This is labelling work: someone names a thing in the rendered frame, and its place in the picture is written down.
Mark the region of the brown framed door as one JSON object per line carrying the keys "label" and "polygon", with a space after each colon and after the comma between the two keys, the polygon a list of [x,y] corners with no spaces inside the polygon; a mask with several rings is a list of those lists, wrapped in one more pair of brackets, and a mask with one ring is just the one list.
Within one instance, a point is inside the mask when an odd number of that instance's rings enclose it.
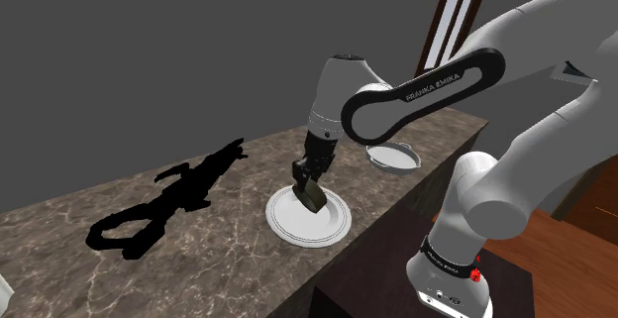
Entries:
{"label": "brown framed door", "polygon": [[416,76],[447,63],[467,38],[482,0],[439,0]]}

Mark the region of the dark olive rounded object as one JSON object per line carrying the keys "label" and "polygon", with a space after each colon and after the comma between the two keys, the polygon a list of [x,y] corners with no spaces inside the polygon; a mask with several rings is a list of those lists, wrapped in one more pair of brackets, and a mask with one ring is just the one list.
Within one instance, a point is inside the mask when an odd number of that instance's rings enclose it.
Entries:
{"label": "dark olive rounded object", "polygon": [[314,214],[318,213],[327,203],[325,192],[313,179],[307,181],[303,191],[297,183],[292,186],[292,191],[302,205]]}

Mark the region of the white object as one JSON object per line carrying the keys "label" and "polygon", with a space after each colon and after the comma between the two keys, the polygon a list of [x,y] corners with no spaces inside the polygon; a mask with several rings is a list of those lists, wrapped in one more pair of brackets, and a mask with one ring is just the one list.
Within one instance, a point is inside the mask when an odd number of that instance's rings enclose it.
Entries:
{"label": "white object", "polygon": [[13,288],[0,274],[0,316],[7,310],[9,301],[13,294]]}

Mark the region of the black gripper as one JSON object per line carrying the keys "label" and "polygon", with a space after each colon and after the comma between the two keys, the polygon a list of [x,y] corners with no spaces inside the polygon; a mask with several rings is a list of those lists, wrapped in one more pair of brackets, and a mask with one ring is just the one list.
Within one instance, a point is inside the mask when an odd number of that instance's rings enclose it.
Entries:
{"label": "black gripper", "polygon": [[[318,182],[320,177],[328,171],[334,157],[337,140],[324,139],[307,132],[304,142],[304,156],[312,161],[312,179]],[[308,180],[311,178],[311,169],[307,159],[298,159],[292,163],[292,177],[295,180],[293,191],[299,195],[305,192]]]}

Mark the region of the white round plate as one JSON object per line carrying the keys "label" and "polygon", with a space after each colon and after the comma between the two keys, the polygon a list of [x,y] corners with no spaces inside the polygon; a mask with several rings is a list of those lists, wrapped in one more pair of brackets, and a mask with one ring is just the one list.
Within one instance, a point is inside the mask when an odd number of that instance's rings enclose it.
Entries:
{"label": "white round plate", "polygon": [[281,240],[305,249],[327,248],[339,243],[352,227],[348,204],[324,188],[326,205],[319,212],[309,211],[295,196],[292,186],[277,190],[265,206],[265,219]]}

